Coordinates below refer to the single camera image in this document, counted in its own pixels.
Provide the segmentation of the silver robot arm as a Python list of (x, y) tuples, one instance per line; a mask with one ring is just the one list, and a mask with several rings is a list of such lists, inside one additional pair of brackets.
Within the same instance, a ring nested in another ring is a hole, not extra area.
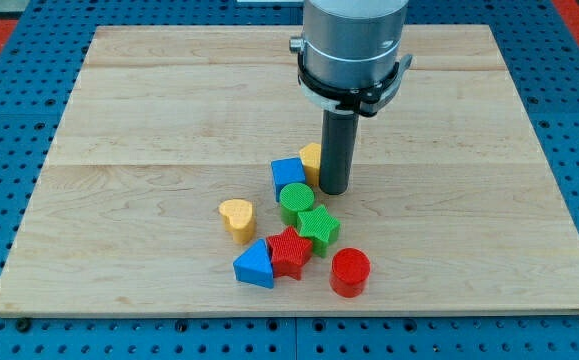
[(398, 55), (407, 9), (407, 0), (306, 0), (290, 39), (304, 95), (331, 113), (375, 116), (413, 60)]

